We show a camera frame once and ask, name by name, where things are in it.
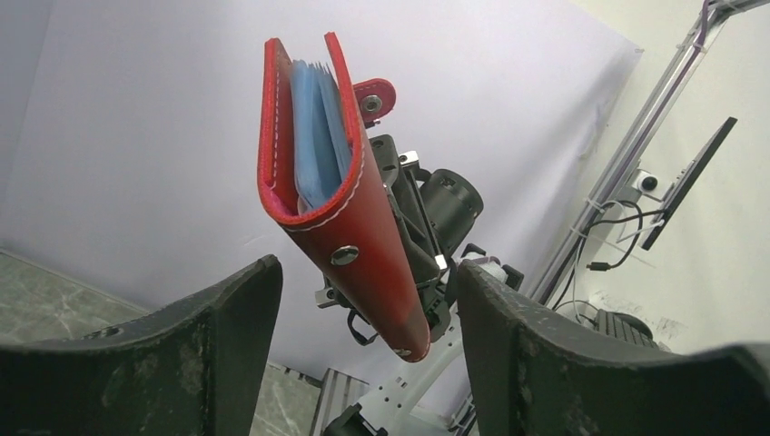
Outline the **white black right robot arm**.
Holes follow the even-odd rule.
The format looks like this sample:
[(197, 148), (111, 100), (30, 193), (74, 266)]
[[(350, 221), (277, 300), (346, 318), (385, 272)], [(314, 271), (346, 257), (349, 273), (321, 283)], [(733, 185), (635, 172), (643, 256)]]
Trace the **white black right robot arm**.
[(513, 290), (519, 289), (524, 276), (477, 245), (463, 243), (483, 210), (481, 196), (470, 182), (451, 170), (421, 168), (417, 153), (399, 153), (387, 134), (371, 138), (370, 146), (401, 245), (416, 275), (432, 345), (424, 360), (401, 363), (373, 387), (343, 372), (327, 370), (311, 434), (466, 435), (476, 419), (471, 398), (448, 422), (431, 424), (413, 412), (429, 387), (463, 352), (456, 269), (463, 261), (476, 263)]

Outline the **red leather card holder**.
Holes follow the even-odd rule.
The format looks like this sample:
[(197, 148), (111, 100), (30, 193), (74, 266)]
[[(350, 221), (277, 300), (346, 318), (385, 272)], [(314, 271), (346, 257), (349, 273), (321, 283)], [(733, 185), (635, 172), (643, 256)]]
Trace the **red leather card holder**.
[(351, 169), (314, 212), (298, 213), (294, 187), (291, 59), (278, 38), (264, 44), (256, 187), (265, 212), (322, 271), (383, 341), (406, 362), (426, 357), (429, 325), (380, 171), (366, 135), (356, 86), (340, 42), (324, 36), (341, 94)]

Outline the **small white webcam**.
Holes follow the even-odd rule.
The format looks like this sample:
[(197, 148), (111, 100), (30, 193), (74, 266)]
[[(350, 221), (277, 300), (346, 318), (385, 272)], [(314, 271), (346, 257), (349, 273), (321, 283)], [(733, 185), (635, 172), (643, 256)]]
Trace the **small white webcam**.
[(637, 169), (631, 178), (630, 185), (642, 194), (653, 193), (658, 187), (658, 179), (645, 170)]

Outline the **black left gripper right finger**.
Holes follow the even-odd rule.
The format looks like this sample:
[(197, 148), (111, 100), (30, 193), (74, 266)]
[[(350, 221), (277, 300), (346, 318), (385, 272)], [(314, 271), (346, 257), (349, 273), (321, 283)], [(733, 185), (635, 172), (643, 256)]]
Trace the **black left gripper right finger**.
[(458, 270), (459, 320), (483, 435), (766, 435), (769, 348), (691, 355), (589, 330), (478, 264)]

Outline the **black monitor on stand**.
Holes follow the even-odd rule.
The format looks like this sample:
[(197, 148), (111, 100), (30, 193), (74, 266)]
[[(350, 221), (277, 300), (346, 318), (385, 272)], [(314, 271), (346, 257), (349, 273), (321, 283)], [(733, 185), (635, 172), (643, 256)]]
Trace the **black monitor on stand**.
[(670, 222), (677, 209), (689, 194), (699, 176), (710, 163), (716, 151), (731, 133), (737, 119), (728, 117), (706, 142), (695, 158), (686, 166), (680, 175), (671, 183), (660, 201), (657, 214), (651, 220), (650, 231), (641, 243), (640, 248), (649, 251), (655, 244), (666, 225)]

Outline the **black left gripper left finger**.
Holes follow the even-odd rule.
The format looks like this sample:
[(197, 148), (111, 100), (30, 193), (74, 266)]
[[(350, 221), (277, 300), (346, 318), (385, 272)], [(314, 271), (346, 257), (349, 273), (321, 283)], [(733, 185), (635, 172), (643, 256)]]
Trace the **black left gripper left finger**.
[(268, 254), (141, 318), (1, 349), (4, 435), (246, 435), (281, 302)]

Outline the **aluminium frame rail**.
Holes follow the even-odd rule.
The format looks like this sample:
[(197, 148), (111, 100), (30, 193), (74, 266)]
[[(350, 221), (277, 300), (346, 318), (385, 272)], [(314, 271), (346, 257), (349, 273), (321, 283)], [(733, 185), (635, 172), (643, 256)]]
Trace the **aluminium frame rail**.
[(766, 1), (700, 3), (695, 22), (677, 46), (666, 70), (661, 74), (603, 173), (587, 195), (585, 205), (573, 222), (570, 233), (559, 245), (545, 270), (525, 291), (527, 297), (545, 304), (558, 290), (563, 277), (578, 259), (579, 247), (585, 240), (585, 231), (591, 224), (599, 221), (600, 206), (616, 199), (727, 20), (766, 4)]

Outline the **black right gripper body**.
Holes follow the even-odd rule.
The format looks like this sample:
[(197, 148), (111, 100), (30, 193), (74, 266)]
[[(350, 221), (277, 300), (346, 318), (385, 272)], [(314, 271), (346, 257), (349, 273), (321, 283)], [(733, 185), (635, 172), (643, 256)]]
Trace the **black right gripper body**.
[(461, 261), (478, 263), (511, 289), (520, 289), (522, 272), (473, 243), (465, 246), (458, 260), (452, 258), (484, 207), (468, 180), (448, 169), (422, 169), (417, 153), (400, 154), (388, 134), (370, 139), (370, 145), (416, 279), (432, 342), (449, 328), (450, 309), (458, 295), (454, 276)]

